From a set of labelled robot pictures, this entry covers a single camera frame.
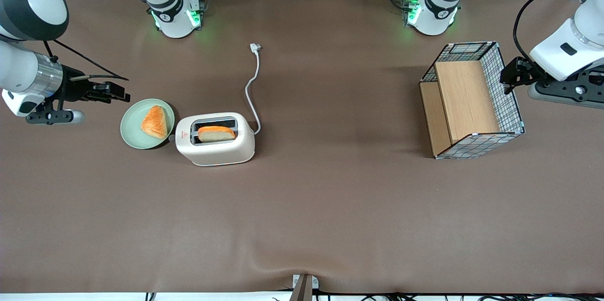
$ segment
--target black cable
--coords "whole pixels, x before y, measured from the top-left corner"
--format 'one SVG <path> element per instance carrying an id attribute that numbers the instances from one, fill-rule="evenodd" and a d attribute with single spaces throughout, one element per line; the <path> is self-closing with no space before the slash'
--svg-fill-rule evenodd
<path id="1" fill-rule="evenodd" d="M 65 45 L 64 43 L 58 41 L 57 39 L 53 40 L 55 43 L 57 43 L 58 45 L 61 45 L 62 47 L 66 48 L 67 50 L 77 54 L 78 56 L 84 58 L 85 60 L 88 60 L 88 62 L 90 62 L 91 64 L 95 65 L 96 67 L 98 67 L 99 69 L 102 69 L 103 71 L 105 71 L 106 73 L 110 73 L 113 75 L 113 78 L 115 79 L 121 79 L 121 80 L 126 80 L 128 81 L 128 78 L 122 77 L 120 75 L 117 75 L 117 73 L 114 73 L 113 71 L 110 71 L 109 69 L 107 69 L 106 67 L 100 65 L 99 63 L 95 62 L 94 60 L 88 58 L 87 56 L 84 56 L 81 52 L 74 50 L 73 48 Z"/>
<path id="2" fill-rule="evenodd" d="M 50 50 L 50 45 L 48 45 L 48 41 L 43 41 L 44 47 L 46 48 L 46 52 L 48 52 L 48 57 L 53 58 L 52 51 Z"/>
<path id="3" fill-rule="evenodd" d="M 524 10 L 525 10 L 525 9 L 526 9 L 526 8 L 527 8 L 527 7 L 528 7 L 528 6 L 529 6 L 529 5 L 532 3 L 532 2 L 534 2 L 534 1 L 535 1 L 535 0 L 528 0 L 528 1 L 527 1 L 527 2 L 526 2 L 526 3 L 525 3 L 523 6 L 522 6 L 522 8 L 520 9 L 520 11 L 518 11 L 518 15 L 516 16 L 516 21 L 514 22 L 514 29 L 513 29 L 513 32 L 512 32 L 512 37 L 514 38 L 514 44 L 516 45 L 516 48 L 518 48 L 518 51 L 520 51 L 520 54 L 522 54 L 522 56 L 523 56 L 523 57 L 524 57 L 524 58 L 525 58 L 525 59 L 526 59 L 526 60 L 529 62 L 529 64 L 530 64 L 530 65 L 531 65 L 531 66 L 532 66 L 532 67 L 533 67 L 533 68 L 534 68 L 536 71 L 541 72 L 541 70 L 540 70 L 541 68 L 540 68 L 540 67 L 539 67 L 537 64 L 535 64 L 535 62 L 533 62 L 533 61 L 531 60 L 531 58 L 529 58 L 528 54 L 527 54 L 527 53 L 524 51 L 524 49 L 522 48 L 522 46 L 520 46 L 520 43 L 519 43 L 519 41 L 518 41 L 518 36 L 516 35 L 516 33 L 517 33 L 517 31 L 518 31 L 518 23 L 520 22 L 520 17 L 522 17 L 522 13 L 524 13 Z M 509 300 L 510 300 L 510 299 L 507 299 L 507 297 L 506 297 L 506 299 L 504 299 L 504 300 L 501 300 L 501 299 L 495 299 L 494 297 L 487 297 L 487 298 L 494 299 L 494 300 L 497 300 L 497 301 L 509 301 Z"/>
<path id="4" fill-rule="evenodd" d="M 399 4 L 395 3 L 394 0 L 390 0 L 390 3 L 393 4 L 394 7 L 400 9 L 401 11 L 408 11 L 408 9 L 405 9 L 402 6 L 399 6 Z"/>

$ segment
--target packaged bread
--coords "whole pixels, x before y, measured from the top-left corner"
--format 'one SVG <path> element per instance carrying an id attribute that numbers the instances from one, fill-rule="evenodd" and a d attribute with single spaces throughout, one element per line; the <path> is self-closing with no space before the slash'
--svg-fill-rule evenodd
<path id="1" fill-rule="evenodd" d="M 141 123 L 143 133 L 159 138 L 160 140 L 168 137 L 168 124 L 166 123 L 166 112 L 159 105 L 153 105 L 147 116 Z"/>
<path id="2" fill-rule="evenodd" d="M 197 130 L 197 138 L 202 143 L 230 141 L 235 139 L 235 132 L 226 126 L 204 126 Z"/>

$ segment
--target toaster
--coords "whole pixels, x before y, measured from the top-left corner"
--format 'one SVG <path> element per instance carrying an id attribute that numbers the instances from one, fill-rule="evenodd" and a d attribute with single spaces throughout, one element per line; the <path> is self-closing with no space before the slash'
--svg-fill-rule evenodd
<path id="1" fill-rule="evenodd" d="M 224 126 L 235 133 L 234 140 L 201 142 L 198 129 Z M 176 126 L 176 148 L 198 166 L 223 166 L 249 161 L 255 152 L 254 132 L 248 121 L 236 112 L 196 115 L 183 118 Z"/>

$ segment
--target pastry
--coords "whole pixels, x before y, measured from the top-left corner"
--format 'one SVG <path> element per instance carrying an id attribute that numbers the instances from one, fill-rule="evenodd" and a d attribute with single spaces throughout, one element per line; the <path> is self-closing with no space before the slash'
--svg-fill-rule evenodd
<path id="1" fill-rule="evenodd" d="M 141 123 L 143 133 L 163 140 L 168 137 L 166 112 L 159 105 L 153 105 Z"/>

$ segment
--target plate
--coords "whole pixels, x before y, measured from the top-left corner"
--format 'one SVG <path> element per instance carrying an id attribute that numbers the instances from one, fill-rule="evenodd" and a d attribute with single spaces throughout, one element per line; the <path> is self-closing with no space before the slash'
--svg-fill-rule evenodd
<path id="1" fill-rule="evenodd" d="M 174 111 L 163 100 L 149 98 L 142 101 L 138 101 L 134 105 L 130 106 L 128 111 L 124 114 L 119 124 L 119 132 L 124 142 L 135 149 L 150 149 L 155 146 L 162 144 L 168 136 L 160 140 L 159 138 L 151 137 L 141 129 L 141 123 L 147 113 L 154 105 L 159 105 L 164 109 L 166 113 L 166 124 L 168 125 L 168 136 L 174 128 Z"/>

